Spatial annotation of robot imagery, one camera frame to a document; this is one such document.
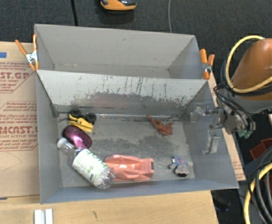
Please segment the water bottle label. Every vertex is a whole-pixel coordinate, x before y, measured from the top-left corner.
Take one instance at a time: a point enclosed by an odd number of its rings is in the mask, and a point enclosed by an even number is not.
[[[108,167],[107,164],[88,149],[83,149],[77,155],[72,166],[78,173],[95,186],[100,185],[103,182],[103,180],[98,180],[98,177],[102,171]]]

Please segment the yellow cable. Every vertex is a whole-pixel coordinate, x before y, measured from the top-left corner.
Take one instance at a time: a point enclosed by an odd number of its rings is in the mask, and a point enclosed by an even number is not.
[[[259,173],[258,178],[261,180],[262,177],[269,172],[272,169],[272,163],[268,164],[266,167],[264,167],[262,169],[262,171]],[[253,179],[250,187],[251,187],[251,192],[253,192],[254,188],[256,185],[256,179]],[[246,224],[250,224],[250,218],[249,218],[249,202],[250,202],[250,192],[247,191],[246,197],[245,197],[245,201],[244,201],[244,220]]]
[[[229,65],[230,65],[230,61],[231,61],[231,58],[235,52],[235,50],[246,40],[249,40],[249,39],[259,39],[259,40],[262,40],[264,39],[263,37],[261,36],[258,36],[258,35],[249,35],[247,37],[244,37],[242,38],[241,40],[239,40],[235,46],[232,48],[232,50],[230,51],[229,53],[229,57],[226,61],[226,67],[225,67],[225,77],[226,77],[226,82],[228,84],[228,86],[234,91],[234,92],[237,92],[237,93],[248,93],[248,92],[251,92],[251,91],[255,91],[255,90],[258,90],[260,88],[262,88],[263,86],[265,86],[266,84],[270,83],[272,81],[272,76],[269,77],[268,79],[266,79],[265,81],[263,81],[262,83],[259,83],[251,88],[248,88],[248,89],[237,89],[236,87],[233,86],[233,84],[231,83],[230,81],[230,77],[229,77]]]

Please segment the orange toy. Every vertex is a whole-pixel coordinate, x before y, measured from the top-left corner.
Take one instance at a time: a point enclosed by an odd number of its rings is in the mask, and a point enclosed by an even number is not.
[[[173,122],[169,123],[168,126],[165,126],[164,124],[162,124],[162,122],[160,120],[154,120],[151,116],[147,115],[146,117],[148,117],[150,119],[150,121],[152,122],[153,126],[159,130],[159,132],[161,134],[163,134],[164,136],[173,134],[172,132],[172,125]]]
[[[154,174],[154,161],[133,156],[114,154],[104,161],[115,175],[115,181],[146,181]]]

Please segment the bin floor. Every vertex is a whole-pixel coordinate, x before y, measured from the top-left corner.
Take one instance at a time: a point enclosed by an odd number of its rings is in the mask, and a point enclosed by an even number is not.
[[[58,130],[61,138],[62,130],[68,125],[67,115],[60,114],[59,120]],[[98,116],[93,131],[88,133],[93,141],[90,151],[101,159],[114,154],[152,158],[155,173],[149,182],[184,179],[168,168],[175,155],[181,155],[186,161],[191,161],[182,121],[174,121],[172,127],[173,135],[163,136],[145,117],[129,120]],[[61,152],[60,169],[63,187],[89,185],[82,176],[73,171],[66,156]],[[189,175],[186,178],[195,178],[192,167],[189,167]]]

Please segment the plastic water bottle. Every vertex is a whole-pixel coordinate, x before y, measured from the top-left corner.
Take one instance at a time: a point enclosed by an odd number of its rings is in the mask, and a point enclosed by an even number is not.
[[[69,164],[98,189],[108,189],[114,182],[112,169],[87,148],[77,148],[66,138],[57,147],[68,156]]]

